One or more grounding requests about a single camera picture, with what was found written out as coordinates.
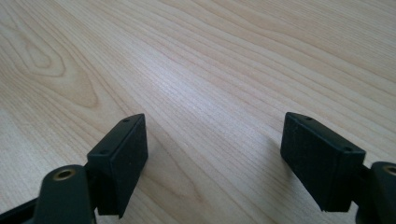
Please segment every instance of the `tabletop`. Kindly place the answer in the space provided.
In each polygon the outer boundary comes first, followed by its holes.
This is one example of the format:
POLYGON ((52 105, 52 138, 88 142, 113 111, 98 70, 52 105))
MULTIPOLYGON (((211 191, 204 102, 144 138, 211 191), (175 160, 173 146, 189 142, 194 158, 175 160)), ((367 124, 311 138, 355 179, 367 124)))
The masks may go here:
POLYGON ((396 161, 393 0, 0 2, 0 213, 146 115, 124 218, 354 223, 322 213, 279 154, 285 113, 396 161))

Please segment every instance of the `wooden table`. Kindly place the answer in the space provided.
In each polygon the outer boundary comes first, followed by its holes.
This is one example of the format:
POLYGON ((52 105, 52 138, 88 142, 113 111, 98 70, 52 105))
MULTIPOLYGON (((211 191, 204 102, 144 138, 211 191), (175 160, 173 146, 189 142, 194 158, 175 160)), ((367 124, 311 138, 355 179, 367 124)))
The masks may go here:
POLYGON ((394 0, 0 2, 0 212, 145 113, 123 219, 354 223, 321 213, 279 155, 287 111, 396 161, 394 0))

